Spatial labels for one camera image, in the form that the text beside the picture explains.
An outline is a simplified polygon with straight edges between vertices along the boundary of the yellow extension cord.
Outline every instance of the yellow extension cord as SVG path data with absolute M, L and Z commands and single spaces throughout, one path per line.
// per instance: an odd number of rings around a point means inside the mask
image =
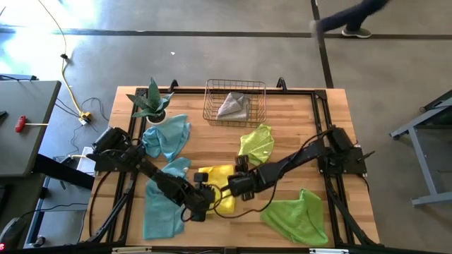
M 59 31 L 61 32 L 61 35 L 63 35 L 63 40 L 64 40 L 64 55 L 67 56 L 67 55 L 66 55 L 66 51 L 67 51 L 66 36 L 64 36 L 63 30 L 62 30 L 61 27 L 59 26 L 57 20 L 55 20 L 54 16 L 49 12 L 49 10 L 47 10 L 47 8 L 45 7 L 45 5 L 41 2 L 41 0 L 38 0 L 38 1 L 39 1 L 39 3 L 42 5 L 42 7 L 44 8 L 44 10 L 45 10 L 45 11 L 50 15 L 50 17 L 54 20 L 56 26 L 58 27 Z M 69 91 L 69 94 L 70 94 L 70 96 L 71 96 L 72 102 L 73 102 L 74 106 L 75 106 L 76 109 L 77 109 L 79 120 L 81 120 L 81 119 L 83 120 L 83 117 L 87 117 L 87 118 L 88 118 L 88 117 L 91 115 L 91 113 L 90 113 L 90 112 L 83 112 L 83 111 L 81 110 L 81 108 L 78 106 L 78 103 L 77 103 L 77 101 L 76 101 L 76 98 L 73 96 L 72 89 L 69 87 L 68 82 L 67 82 L 67 80 L 66 80 L 66 77 L 64 76 L 64 71 L 66 70 L 66 67 L 67 67 L 67 64 L 64 65 L 65 62 L 66 62 L 65 58 L 63 58 L 63 62 L 62 62 L 62 64 L 61 64 L 61 76 L 63 76 L 63 83 L 65 84 L 67 90 Z

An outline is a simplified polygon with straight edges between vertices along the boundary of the lime green towel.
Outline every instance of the lime green towel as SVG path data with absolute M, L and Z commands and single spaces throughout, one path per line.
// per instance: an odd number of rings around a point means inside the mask
M 275 144 L 270 133 L 271 127 L 261 124 L 252 133 L 240 137 L 239 155 L 248 155 L 249 162 L 255 166 L 266 162 Z
M 322 246 L 328 242 L 322 200 L 306 189 L 301 189 L 299 200 L 273 201 L 261 212 L 261 221 L 293 243 Z

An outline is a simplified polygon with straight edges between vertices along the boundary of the red tool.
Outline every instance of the red tool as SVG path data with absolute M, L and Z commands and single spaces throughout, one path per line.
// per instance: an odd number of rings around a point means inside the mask
M 25 116 L 20 116 L 17 120 L 16 127 L 14 131 L 20 133 L 26 125 L 31 126 L 48 126 L 48 123 L 27 123 L 27 118 Z

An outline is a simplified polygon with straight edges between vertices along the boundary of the gray table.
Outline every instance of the gray table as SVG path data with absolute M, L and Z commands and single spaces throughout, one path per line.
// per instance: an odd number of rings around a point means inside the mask
M 14 132 L 20 116 L 29 123 L 48 123 L 61 83 L 59 81 L 1 81 L 0 177 L 27 176 L 35 165 L 45 126 L 26 126 Z
M 45 175 L 89 190 L 93 185 L 93 177 L 38 154 L 45 126 L 14 131 L 22 115 L 29 123 L 48 123 L 60 87 L 59 81 L 0 81 L 0 111 L 8 113 L 0 119 L 0 184 L 11 189 L 0 228 L 36 208 Z
M 441 173 L 452 172 L 452 97 L 442 98 L 434 107 L 390 133 L 397 140 L 408 134 L 415 148 L 430 194 L 413 199 L 412 204 L 452 202 L 452 191 L 447 191 Z

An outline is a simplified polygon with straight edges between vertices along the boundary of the blue towel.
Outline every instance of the blue towel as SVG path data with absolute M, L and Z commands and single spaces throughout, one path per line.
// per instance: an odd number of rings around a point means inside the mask
M 190 160 L 180 157 L 166 165 L 162 171 L 186 179 L 184 168 L 190 167 Z M 181 207 L 167 199 L 157 184 L 149 179 L 144 197 L 143 238 L 172 238 L 184 231 Z
M 189 139 L 190 123 L 186 123 L 186 118 L 186 114 L 178 115 L 146 130 L 143 134 L 146 153 L 153 158 L 163 153 L 172 162 Z

